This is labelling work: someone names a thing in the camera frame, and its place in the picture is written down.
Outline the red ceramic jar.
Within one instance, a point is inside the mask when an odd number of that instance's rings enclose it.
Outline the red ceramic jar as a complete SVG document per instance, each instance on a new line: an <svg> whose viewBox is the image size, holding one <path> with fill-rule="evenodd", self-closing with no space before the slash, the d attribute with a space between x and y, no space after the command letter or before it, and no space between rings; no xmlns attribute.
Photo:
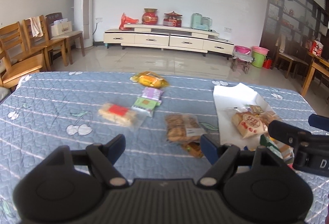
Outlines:
<svg viewBox="0 0 329 224"><path fill-rule="evenodd" d="M142 23L148 25L156 25L158 23L157 8L144 8Z"/></svg>

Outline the gold snack bar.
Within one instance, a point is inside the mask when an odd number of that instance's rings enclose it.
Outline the gold snack bar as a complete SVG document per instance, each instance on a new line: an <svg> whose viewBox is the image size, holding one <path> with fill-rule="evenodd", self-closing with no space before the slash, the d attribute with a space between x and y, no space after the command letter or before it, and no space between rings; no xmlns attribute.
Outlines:
<svg viewBox="0 0 329 224"><path fill-rule="evenodd" d="M247 110L252 114L262 114L264 110L258 105L247 105Z"/></svg>

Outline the light green snack packet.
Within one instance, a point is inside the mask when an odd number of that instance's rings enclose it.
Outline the light green snack packet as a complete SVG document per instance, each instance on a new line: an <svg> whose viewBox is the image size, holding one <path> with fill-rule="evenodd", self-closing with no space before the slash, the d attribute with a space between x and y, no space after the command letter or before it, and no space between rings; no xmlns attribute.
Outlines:
<svg viewBox="0 0 329 224"><path fill-rule="evenodd" d="M141 112L142 114L145 114L148 117L153 117L155 108L160 105L161 101L139 97L136 99L131 109Z"/></svg>

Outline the dark wooden chair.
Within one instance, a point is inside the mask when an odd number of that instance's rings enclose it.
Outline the dark wooden chair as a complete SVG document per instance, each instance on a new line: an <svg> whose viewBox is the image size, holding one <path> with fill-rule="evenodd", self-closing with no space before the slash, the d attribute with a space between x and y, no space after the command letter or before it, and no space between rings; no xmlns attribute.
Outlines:
<svg viewBox="0 0 329 224"><path fill-rule="evenodd" d="M283 65L283 62L287 61L289 63L289 65L288 65L288 69L285 73L286 79L288 78L293 65L294 65L294 70L293 70L292 78L296 77L300 65L308 66L308 63L306 61L300 59L299 57L295 57L295 56L287 53L286 46L289 46L289 43L284 34L281 34L278 36L275 46L276 46L276 53L275 53L275 58L274 58L274 62L272 65L272 69L278 64L277 69L280 70L280 68Z"/></svg>

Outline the pink plastic basin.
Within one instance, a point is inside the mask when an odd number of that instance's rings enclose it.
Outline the pink plastic basin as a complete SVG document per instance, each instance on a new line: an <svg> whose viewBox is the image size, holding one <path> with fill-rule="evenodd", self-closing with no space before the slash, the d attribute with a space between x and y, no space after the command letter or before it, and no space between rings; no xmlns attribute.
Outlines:
<svg viewBox="0 0 329 224"><path fill-rule="evenodd" d="M251 49L245 46L234 46L234 51L241 54L249 55L251 53Z"/></svg>

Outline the round red label pastry pack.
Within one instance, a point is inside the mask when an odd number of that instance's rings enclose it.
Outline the round red label pastry pack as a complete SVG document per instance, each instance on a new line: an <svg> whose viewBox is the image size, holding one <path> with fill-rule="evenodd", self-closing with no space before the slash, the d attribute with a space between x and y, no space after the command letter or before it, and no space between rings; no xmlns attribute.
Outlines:
<svg viewBox="0 0 329 224"><path fill-rule="evenodd" d="M268 131L268 127L259 118L260 114L252 114L246 107L228 108L224 112L243 139L260 136Z"/></svg>

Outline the red cardboard tray box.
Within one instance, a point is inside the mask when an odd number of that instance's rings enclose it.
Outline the red cardboard tray box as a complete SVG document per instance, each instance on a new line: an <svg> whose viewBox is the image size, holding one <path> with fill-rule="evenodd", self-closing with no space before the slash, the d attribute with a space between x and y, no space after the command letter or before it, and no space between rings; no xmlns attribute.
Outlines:
<svg viewBox="0 0 329 224"><path fill-rule="evenodd" d="M282 119L258 92L242 83L230 86L218 82L213 97L222 145L233 144L247 150L263 145L284 162L293 161L293 148L269 135L269 124Z"/></svg>

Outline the yellow snack bag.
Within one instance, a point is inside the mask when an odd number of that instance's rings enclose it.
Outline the yellow snack bag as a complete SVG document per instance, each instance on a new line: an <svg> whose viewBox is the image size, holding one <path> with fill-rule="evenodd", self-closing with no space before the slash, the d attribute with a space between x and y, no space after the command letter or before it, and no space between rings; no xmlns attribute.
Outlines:
<svg viewBox="0 0 329 224"><path fill-rule="evenodd" d="M129 80L145 87L153 87L157 89L169 86L169 82L167 82L165 78L151 71L136 73L131 76Z"/></svg>

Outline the blue quilted cherry bedspread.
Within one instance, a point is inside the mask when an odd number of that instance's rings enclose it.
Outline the blue quilted cherry bedspread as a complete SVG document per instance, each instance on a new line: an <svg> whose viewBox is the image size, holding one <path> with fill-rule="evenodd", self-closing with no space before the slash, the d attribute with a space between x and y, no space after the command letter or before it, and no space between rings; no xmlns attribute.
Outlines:
<svg viewBox="0 0 329 224"><path fill-rule="evenodd" d="M1 223L328 223L328 118L297 92L110 72L1 101Z"/></svg>

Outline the wooden dining table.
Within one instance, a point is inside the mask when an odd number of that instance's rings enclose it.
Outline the wooden dining table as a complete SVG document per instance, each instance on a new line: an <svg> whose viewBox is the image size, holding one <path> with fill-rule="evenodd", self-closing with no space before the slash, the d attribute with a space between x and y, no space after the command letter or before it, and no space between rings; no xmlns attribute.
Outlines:
<svg viewBox="0 0 329 224"><path fill-rule="evenodd" d="M309 86L311 85L313 76L315 72L319 72L323 76L328 77L328 68L329 63L328 61L324 60L322 57L318 57L317 55L312 54L311 52L307 52L307 54L311 57L311 64L309 65L309 69L307 72L307 76L303 82L302 89L300 95L305 97Z"/></svg>

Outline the red box on table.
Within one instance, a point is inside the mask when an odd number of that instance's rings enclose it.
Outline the red box on table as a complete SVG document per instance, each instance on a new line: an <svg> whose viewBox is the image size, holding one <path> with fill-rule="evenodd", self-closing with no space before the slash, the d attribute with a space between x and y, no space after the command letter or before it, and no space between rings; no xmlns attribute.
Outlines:
<svg viewBox="0 0 329 224"><path fill-rule="evenodd" d="M311 49L310 49L310 52L317 56L317 57L320 57L321 54L322 54L322 50L323 50L323 44L317 40L314 40L312 42L312 45L311 45Z"/></svg>

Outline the clear bag of round biscuits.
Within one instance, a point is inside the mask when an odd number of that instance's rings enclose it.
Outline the clear bag of round biscuits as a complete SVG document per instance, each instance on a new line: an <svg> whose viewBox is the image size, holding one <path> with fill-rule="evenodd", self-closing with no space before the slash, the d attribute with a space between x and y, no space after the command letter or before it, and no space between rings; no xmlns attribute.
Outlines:
<svg viewBox="0 0 329 224"><path fill-rule="evenodd" d="M282 121L282 118L272 110L261 113L259 118L267 127L273 121Z"/></svg>

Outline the green white snack packet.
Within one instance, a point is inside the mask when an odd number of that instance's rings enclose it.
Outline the green white snack packet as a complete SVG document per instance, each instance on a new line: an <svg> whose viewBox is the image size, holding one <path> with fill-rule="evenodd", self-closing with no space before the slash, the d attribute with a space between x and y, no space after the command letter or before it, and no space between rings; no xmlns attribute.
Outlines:
<svg viewBox="0 0 329 224"><path fill-rule="evenodd" d="M294 161L293 148L289 145L286 145L276 139L270 137L269 135L260 136L260 145L265 146L281 158L286 164L292 164Z"/></svg>

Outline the purple snack packet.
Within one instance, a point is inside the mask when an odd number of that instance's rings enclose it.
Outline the purple snack packet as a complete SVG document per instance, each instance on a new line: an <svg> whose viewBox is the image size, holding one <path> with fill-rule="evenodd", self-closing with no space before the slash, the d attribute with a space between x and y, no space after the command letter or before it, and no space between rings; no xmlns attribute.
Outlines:
<svg viewBox="0 0 329 224"><path fill-rule="evenodd" d="M160 101L163 91L153 87L145 87L142 92L142 97L154 101Z"/></svg>

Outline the dark wooden display shelf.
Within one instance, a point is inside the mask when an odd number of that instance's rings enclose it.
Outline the dark wooden display shelf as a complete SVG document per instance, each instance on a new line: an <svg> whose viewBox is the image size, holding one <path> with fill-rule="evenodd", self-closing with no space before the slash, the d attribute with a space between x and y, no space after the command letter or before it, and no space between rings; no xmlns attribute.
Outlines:
<svg viewBox="0 0 329 224"><path fill-rule="evenodd" d="M276 41L283 34L288 41L328 37L328 0L268 0L260 46L273 58Z"/></svg>

